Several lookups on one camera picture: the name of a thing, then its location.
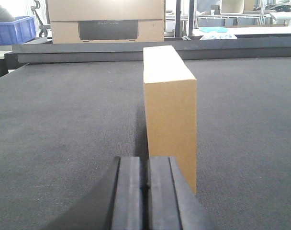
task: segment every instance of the blue plastic crate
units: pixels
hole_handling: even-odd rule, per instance
[[[0,23],[0,46],[22,44],[35,37],[35,16],[16,17],[13,22]]]

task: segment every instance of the ecoflow logo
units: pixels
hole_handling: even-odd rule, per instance
[[[114,25],[114,24],[119,24],[119,22],[118,21],[99,21],[98,24],[99,25],[108,25],[108,24]]]

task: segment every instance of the gray felt mat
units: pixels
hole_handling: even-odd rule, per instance
[[[291,58],[186,64],[198,79],[201,203],[221,230],[291,230]],[[112,62],[0,78],[0,230],[39,229],[115,155],[146,151],[142,75],[142,62]]]

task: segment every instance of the brown cardboard box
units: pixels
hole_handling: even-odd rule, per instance
[[[163,20],[139,20],[138,38],[135,40],[91,40],[82,41],[79,36],[78,22],[51,22],[54,44],[60,43],[107,43],[107,42],[163,42]]]
[[[245,11],[252,11],[254,9],[255,0],[245,0]]]
[[[164,19],[163,0],[48,0],[50,21]]]
[[[144,48],[144,66],[150,157],[175,156],[196,192],[197,81],[172,46]]]

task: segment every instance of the blue object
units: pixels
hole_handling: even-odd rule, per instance
[[[22,44],[35,37],[35,16],[16,17],[13,22],[0,23],[0,46]]]
[[[226,33],[228,31],[227,28],[220,27],[220,26],[200,27],[199,30],[205,33],[209,33],[211,31],[216,31],[218,33]]]

